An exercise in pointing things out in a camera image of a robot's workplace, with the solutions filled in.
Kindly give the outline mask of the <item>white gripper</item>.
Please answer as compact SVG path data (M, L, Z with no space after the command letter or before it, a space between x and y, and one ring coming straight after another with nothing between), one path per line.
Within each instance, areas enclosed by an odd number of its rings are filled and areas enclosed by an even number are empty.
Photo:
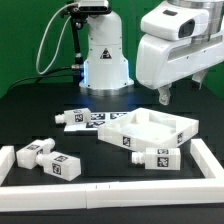
M190 38L168 41L145 34L138 47L136 78L150 89L159 88L159 102L168 105L171 97L170 83L195 73L192 81L201 89L207 75L204 69L222 61L224 30L202 44L192 44Z

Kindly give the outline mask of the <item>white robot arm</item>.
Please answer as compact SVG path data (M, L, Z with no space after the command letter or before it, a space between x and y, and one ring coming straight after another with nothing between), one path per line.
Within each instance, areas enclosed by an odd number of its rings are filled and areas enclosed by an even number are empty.
M128 60L122 52L120 17L91 15L89 51L84 62L82 91L117 95L133 85ZM170 101L172 83L190 76L198 84L207 70L224 61L224 0L164 0L143 16L144 32L136 58L136 79L159 92L159 102Z

